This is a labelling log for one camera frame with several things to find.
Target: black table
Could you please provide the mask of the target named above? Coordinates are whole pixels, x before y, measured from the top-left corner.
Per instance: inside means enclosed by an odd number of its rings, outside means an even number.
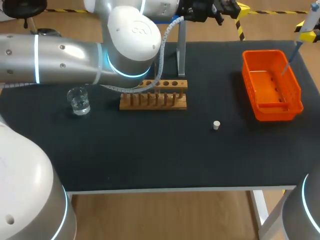
[[[186,46],[187,110],[119,111],[120,95],[88,85],[91,111],[70,115],[70,85],[5,89],[0,113],[49,156],[67,191],[295,186],[319,163],[320,96],[297,56],[304,111],[291,122],[258,122],[242,78],[242,52],[293,41],[198,42]],[[177,78],[176,44],[163,79]],[[212,131],[213,121],[221,126]]]

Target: white bottle cap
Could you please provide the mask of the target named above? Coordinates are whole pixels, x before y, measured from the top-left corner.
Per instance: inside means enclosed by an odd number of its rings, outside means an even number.
[[[213,129],[214,130],[218,130],[219,127],[220,127],[220,122],[219,121],[214,121],[213,122]]]

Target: cable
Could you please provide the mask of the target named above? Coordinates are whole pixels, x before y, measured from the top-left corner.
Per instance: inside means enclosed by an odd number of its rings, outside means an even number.
[[[11,89],[24,86],[34,85],[35,83],[16,82],[16,83],[0,83],[0,89]]]
[[[141,93],[141,92],[144,92],[146,90],[153,88],[159,82],[159,80],[162,76],[162,72],[164,69],[164,59],[165,59],[165,46],[166,46],[166,42],[167,42],[167,38],[169,36],[169,33],[174,28],[174,26],[176,26],[177,24],[181,23],[184,20],[185,20],[185,18],[183,16],[178,17],[176,20],[174,20],[172,23],[170,23],[170,25],[166,28],[164,35],[163,35],[163,38],[162,38],[161,46],[160,46],[158,74],[155,77],[155,80],[151,84],[149,84],[148,86],[143,87],[143,88],[122,88],[122,87],[110,86],[110,85],[102,85],[102,86],[107,89],[111,89],[113,91],[116,91],[116,92],[127,93],[127,94]]]

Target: orange plastic basket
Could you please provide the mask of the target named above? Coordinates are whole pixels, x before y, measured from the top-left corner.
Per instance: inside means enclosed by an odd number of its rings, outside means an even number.
[[[245,51],[242,75],[256,119],[290,121],[300,114],[301,88],[280,50]]]

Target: wooden floor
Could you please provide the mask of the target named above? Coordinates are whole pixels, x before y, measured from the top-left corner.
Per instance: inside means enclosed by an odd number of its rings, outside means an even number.
[[[84,9],[82,0],[48,0],[51,9]],[[242,0],[258,10],[306,11],[310,0]],[[294,40],[302,14],[249,15],[241,20],[246,40]],[[64,37],[101,42],[99,20],[86,13],[42,13],[35,17],[38,28],[53,28]],[[165,25],[159,28],[163,32]],[[234,20],[223,26],[209,19],[187,23],[187,41],[238,41]],[[26,33],[23,21],[0,23],[0,33]],[[177,29],[169,36],[176,41]],[[300,51],[318,88],[320,87],[320,43],[304,44]],[[281,191],[264,192],[269,212]],[[185,192],[81,195],[73,205],[77,215],[76,240],[254,240],[258,239],[248,193]],[[281,234],[275,239],[281,240]]]

